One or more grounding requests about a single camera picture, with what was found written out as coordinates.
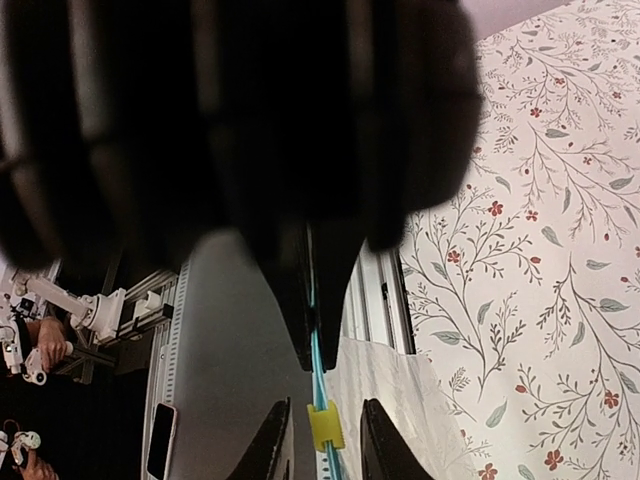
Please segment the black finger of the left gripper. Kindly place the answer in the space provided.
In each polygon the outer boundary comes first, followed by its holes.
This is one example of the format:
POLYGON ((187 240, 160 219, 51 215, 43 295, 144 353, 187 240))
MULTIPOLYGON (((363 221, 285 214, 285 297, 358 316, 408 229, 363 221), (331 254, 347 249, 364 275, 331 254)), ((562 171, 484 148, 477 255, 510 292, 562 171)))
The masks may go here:
POLYGON ((433 480, 378 399, 363 403, 360 446, 365 480, 433 480))
POLYGON ((228 480, 292 478, 292 407, 286 397, 274 403, 228 480))

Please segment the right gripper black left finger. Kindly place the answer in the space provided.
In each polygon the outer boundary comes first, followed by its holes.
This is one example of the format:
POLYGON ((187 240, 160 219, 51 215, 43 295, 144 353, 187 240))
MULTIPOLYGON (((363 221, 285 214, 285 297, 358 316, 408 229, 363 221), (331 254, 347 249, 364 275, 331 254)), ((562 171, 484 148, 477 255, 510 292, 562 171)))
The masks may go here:
POLYGON ((312 366, 310 336, 310 265, 306 227, 288 225, 277 231, 250 227, 245 240, 271 289, 303 371, 312 366))

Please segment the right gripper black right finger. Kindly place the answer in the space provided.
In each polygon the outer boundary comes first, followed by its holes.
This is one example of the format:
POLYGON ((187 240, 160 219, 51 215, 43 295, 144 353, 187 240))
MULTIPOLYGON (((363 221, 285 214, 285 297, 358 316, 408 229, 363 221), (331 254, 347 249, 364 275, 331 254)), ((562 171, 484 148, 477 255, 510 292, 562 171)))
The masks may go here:
POLYGON ((361 225, 349 220, 312 226, 316 319, 326 370, 334 369, 337 363, 344 298, 364 240, 361 225))

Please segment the clear zip bag blue zipper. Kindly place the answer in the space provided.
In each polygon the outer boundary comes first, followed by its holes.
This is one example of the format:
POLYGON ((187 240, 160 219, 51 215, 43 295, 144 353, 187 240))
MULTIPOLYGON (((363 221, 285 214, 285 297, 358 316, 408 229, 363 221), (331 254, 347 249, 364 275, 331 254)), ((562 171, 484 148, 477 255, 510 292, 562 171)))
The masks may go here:
POLYGON ((357 244, 323 259, 315 228, 305 241, 319 477, 469 478, 457 424, 415 350, 397 254, 357 244))

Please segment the operator hand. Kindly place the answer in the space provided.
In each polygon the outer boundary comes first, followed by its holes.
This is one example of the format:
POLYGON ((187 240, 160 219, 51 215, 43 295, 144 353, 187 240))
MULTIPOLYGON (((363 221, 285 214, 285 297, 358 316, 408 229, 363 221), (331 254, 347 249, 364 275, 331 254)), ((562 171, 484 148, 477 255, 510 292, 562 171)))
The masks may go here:
POLYGON ((64 360, 67 353, 67 339, 64 326, 59 320, 47 317, 40 321, 37 347, 45 372, 50 372, 64 360))

